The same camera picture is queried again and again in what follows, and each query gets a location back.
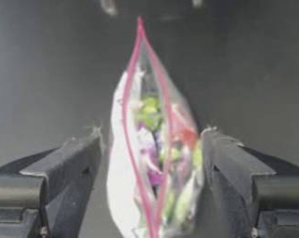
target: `black machine part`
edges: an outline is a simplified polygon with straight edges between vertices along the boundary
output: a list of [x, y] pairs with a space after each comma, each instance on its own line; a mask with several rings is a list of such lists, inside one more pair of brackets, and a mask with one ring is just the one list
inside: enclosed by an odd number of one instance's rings
[[212, 128], [203, 160], [227, 237], [299, 238], [299, 167]]
[[0, 237], [79, 237], [100, 157], [91, 136], [0, 167]]

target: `ziplock bag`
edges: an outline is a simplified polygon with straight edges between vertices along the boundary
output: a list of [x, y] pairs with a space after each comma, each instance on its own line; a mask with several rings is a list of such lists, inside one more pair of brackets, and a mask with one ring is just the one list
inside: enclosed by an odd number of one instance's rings
[[139, 19], [132, 59], [115, 91], [107, 183], [112, 217], [124, 237], [191, 232], [203, 184], [192, 113]]

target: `plastic bag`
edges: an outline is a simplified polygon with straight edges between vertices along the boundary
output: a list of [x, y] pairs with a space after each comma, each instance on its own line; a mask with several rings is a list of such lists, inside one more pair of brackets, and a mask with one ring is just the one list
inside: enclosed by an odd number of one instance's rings
[[199, 132], [139, 19], [112, 110], [108, 203], [124, 237], [192, 231], [204, 184]]

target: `green candy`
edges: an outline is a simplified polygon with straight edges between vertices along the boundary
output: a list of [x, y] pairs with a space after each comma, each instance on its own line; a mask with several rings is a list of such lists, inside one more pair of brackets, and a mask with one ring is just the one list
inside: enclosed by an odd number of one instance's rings
[[167, 193], [167, 199], [165, 199], [164, 211], [163, 211], [163, 221], [164, 222], [168, 222], [171, 216], [172, 216], [175, 201], [176, 201], [175, 191], [169, 191]]
[[[160, 151], [160, 154], [159, 154], [160, 164], [164, 163], [167, 156], [168, 156], [168, 150], [163, 149]], [[176, 148], [172, 148], [172, 150], [171, 150], [171, 161], [175, 162], [179, 159], [181, 159], [181, 157], [183, 157], [181, 151]]]
[[189, 181], [184, 185], [184, 190], [179, 196], [177, 203], [175, 206], [173, 218], [177, 225], [181, 226], [189, 215], [189, 208], [192, 206], [195, 191], [195, 176], [192, 175]]
[[203, 166], [203, 143], [199, 139], [193, 149], [193, 168], [200, 169]]
[[156, 97], [145, 97], [141, 102], [143, 107], [136, 119], [137, 122], [143, 122], [145, 127], [153, 131], [159, 129], [163, 121], [159, 99]]
[[143, 109], [141, 111], [144, 113], [153, 113], [160, 111], [161, 107], [160, 107], [160, 103], [159, 103], [159, 99], [156, 97], [145, 97], [143, 99]]

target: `gray wall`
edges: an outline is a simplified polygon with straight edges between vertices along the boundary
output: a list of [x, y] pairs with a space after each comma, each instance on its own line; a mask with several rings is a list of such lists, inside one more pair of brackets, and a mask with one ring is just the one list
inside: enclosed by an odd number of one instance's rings
[[[92, 0], [0, 0], [0, 165], [88, 133], [85, 126], [103, 125], [107, 138], [135, 38], [131, 2], [113, 20]], [[299, 0], [209, 0], [187, 18], [148, 20], [147, 28], [201, 125], [299, 165]], [[119, 237], [107, 164], [81, 237]], [[201, 225], [208, 233], [215, 226]]]

